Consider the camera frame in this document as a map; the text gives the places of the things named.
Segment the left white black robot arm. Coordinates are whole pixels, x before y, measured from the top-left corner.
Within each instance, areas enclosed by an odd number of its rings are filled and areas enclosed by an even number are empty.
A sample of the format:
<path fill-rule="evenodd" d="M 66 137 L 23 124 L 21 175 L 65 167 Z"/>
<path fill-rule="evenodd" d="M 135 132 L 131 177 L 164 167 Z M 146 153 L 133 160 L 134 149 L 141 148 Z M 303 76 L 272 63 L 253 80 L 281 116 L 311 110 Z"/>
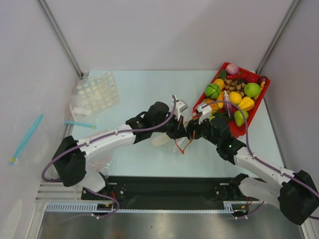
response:
<path fill-rule="evenodd" d="M 68 136 L 60 143 L 52 161 L 64 187 L 79 185 L 92 191 L 98 199 L 109 196 L 110 187 L 100 170 L 88 170 L 89 160 L 122 146 L 133 145 L 149 139 L 154 132 L 178 138 L 183 132 L 181 113 L 188 108 L 185 101 L 177 100 L 172 110 L 163 102 L 155 102 L 150 108 L 127 120 L 123 125 L 82 140 Z"/>

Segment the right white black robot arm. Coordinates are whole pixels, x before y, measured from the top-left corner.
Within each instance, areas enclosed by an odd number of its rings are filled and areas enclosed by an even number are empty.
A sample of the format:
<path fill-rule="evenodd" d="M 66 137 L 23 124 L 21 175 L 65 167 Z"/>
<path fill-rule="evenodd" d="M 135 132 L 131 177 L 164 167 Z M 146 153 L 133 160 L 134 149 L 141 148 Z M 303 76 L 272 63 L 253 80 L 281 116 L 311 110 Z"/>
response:
<path fill-rule="evenodd" d="M 267 202 L 296 225 L 302 225 L 318 209 L 319 193 L 309 173 L 294 172 L 260 159 L 248 143 L 232 136 L 225 119 L 190 120 L 185 128 L 190 138 L 206 139 L 216 146 L 222 159 L 258 177 L 241 176 L 238 183 L 231 185 L 230 195 L 234 199 L 248 196 Z"/>

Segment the clear bag with orange zipper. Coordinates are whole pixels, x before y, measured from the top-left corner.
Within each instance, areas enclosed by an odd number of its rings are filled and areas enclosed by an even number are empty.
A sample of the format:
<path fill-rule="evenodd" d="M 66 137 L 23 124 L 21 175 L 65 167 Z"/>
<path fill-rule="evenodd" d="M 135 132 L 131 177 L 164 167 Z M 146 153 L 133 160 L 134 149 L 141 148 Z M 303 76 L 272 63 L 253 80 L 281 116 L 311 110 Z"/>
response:
<path fill-rule="evenodd" d="M 179 152 L 181 154 L 185 154 L 185 151 L 187 149 L 187 147 L 193 142 L 195 138 L 195 132 L 193 132 L 193 137 L 189 140 L 189 142 L 184 146 L 184 148 L 182 148 L 182 143 L 185 141 L 186 137 L 180 138 L 180 139 L 175 139 L 174 140 L 174 147 L 173 147 L 173 151 L 176 152 L 177 150 L 179 150 Z"/>

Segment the toy green onion leek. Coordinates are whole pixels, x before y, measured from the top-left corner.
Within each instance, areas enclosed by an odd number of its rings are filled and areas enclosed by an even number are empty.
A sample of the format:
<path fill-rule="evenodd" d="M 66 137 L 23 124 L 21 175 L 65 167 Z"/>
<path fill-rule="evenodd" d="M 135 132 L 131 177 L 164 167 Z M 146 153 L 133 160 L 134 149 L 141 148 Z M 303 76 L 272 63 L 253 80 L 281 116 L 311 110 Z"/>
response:
<path fill-rule="evenodd" d="M 166 134 L 162 134 L 152 139 L 152 145 L 155 147 L 161 147 L 169 141 L 170 141 L 170 137 L 167 136 Z"/>

